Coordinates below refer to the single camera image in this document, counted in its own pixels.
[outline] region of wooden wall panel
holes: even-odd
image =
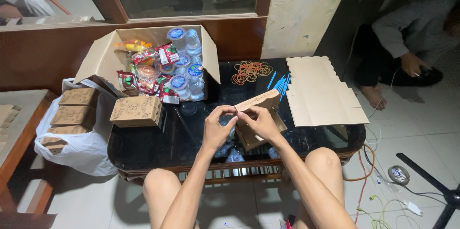
[[[260,17],[0,32],[0,91],[49,89],[60,95],[62,79],[75,77],[93,41],[115,29],[201,24],[217,45],[219,61],[259,59],[266,21]]]

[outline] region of hand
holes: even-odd
[[[230,134],[230,130],[238,121],[238,117],[233,117],[226,126],[221,126],[219,123],[220,116],[233,116],[236,113],[234,106],[224,105],[217,106],[211,114],[204,120],[204,134],[203,144],[201,148],[204,150],[210,150],[214,154],[219,147],[221,147],[227,136]]]
[[[417,77],[415,73],[421,75],[422,72],[420,71],[420,65],[424,65],[428,67],[428,65],[420,60],[417,56],[412,54],[411,52],[407,52],[406,54],[401,56],[401,67],[404,72],[407,73],[410,77]]]
[[[246,124],[262,139],[267,140],[273,146],[282,138],[275,121],[271,118],[268,109],[257,106],[251,106],[249,108],[251,112],[257,115],[257,120],[253,120],[250,116],[243,112],[238,112],[239,119],[242,119]]]

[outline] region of white plastic bag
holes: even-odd
[[[48,133],[50,121],[59,108],[58,102],[62,96],[53,100],[50,108],[46,111],[40,124],[37,127],[37,138],[35,139],[35,152],[45,159],[57,164],[66,165],[75,170],[93,176],[106,176],[117,173],[117,169],[112,165],[107,157],[107,141],[112,129],[109,121],[116,98],[105,89],[94,82],[86,79],[81,81],[81,85],[72,84],[73,78],[64,79],[62,91],[73,88],[96,88],[100,91],[98,105],[96,108],[96,123],[91,132],[84,134],[62,134],[55,135]],[[59,137],[67,142],[59,154],[52,154],[50,150],[41,145],[44,137]]]

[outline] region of rubber band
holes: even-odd
[[[241,61],[235,65],[235,70],[238,71],[231,78],[233,84],[243,85],[244,82],[255,82],[257,76],[267,76],[273,72],[273,67],[269,66],[267,62],[248,62]]]

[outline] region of bare knee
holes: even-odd
[[[337,154],[333,150],[325,147],[311,151],[305,158],[305,163],[308,166],[321,167],[322,169],[327,170],[336,167],[341,168],[342,166]]]
[[[144,194],[155,191],[160,187],[169,187],[179,182],[176,174],[163,169],[151,170],[144,179]]]

